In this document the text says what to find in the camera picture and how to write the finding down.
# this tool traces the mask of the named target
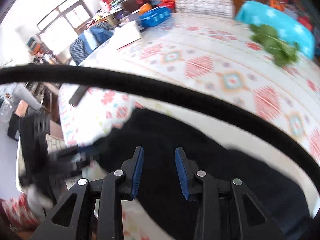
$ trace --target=black cloth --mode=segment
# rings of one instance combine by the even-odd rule
[[[10,118],[9,127],[7,131],[7,135],[16,141],[18,141],[18,139],[16,138],[16,134],[17,134],[17,131],[19,130],[19,120],[20,120],[20,117],[17,116],[15,113],[13,113]]]
[[[193,239],[197,202],[182,195],[174,152],[182,146],[199,169],[217,179],[240,178],[262,202],[288,239],[308,228],[311,218],[305,196],[289,178],[236,149],[225,149],[199,130],[148,109],[135,109],[131,118],[105,138],[108,150],[100,166],[111,172],[144,147],[144,165],[137,199],[150,217],[176,240]]]

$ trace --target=leafy green vegetable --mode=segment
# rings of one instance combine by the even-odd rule
[[[274,56],[276,65],[283,67],[291,62],[297,62],[297,51],[299,46],[297,42],[294,46],[279,39],[275,28],[269,25],[256,26],[250,24],[250,29],[255,33],[251,36],[254,42],[257,42],[263,46],[266,52]]]

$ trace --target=black cable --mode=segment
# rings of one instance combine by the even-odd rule
[[[310,177],[320,193],[320,167],[290,136],[262,118],[218,98],[166,82],[98,68],[67,65],[17,66],[0,70],[0,84],[11,82],[63,82],[116,90],[194,110],[235,125],[268,142],[291,158]],[[320,235],[320,212],[300,239]]]

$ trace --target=cyan cloth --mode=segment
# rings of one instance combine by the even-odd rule
[[[262,24],[270,25],[277,30],[278,36],[282,40],[290,44],[296,41],[299,50],[304,55],[310,59],[314,56],[315,38],[311,31],[277,9],[256,1],[248,1],[242,5],[235,20],[258,26]]]

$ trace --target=window frame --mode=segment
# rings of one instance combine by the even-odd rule
[[[92,18],[92,13],[90,12],[90,10],[88,9],[88,7],[85,5],[84,1],[83,0],[79,0],[77,2],[75,2],[73,5],[71,5],[70,7],[68,7],[67,9],[65,9],[64,11],[60,11],[59,10],[59,6],[62,5],[63,3],[65,3],[66,1],[68,0],[65,0],[63,1],[62,3],[60,3],[56,8],[54,8],[52,11],[50,11],[40,22],[38,22],[37,24],[37,27],[38,25],[50,14],[52,13],[53,11],[58,11],[58,15],[57,17],[55,17],[55,19],[53,19],[43,30],[40,30],[40,28],[38,27],[39,29],[39,33],[37,34],[38,38],[40,38],[40,34],[44,33],[57,19],[59,19],[60,17],[63,17],[65,18],[65,20],[69,23],[69,25],[73,28],[73,30],[79,35],[83,32],[83,27],[84,25]],[[74,8],[76,8],[77,6],[79,5],[82,5],[83,8],[85,9],[85,11],[87,12],[87,14],[89,15],[89,18],[86,19],[84,21],[84,23],[80,24],[78,27],[74,28],[72,26],[72,24],[70,23],[70,21],[68,20],[68,18],[66,17],[66,14],[68,12],[71,12]]]

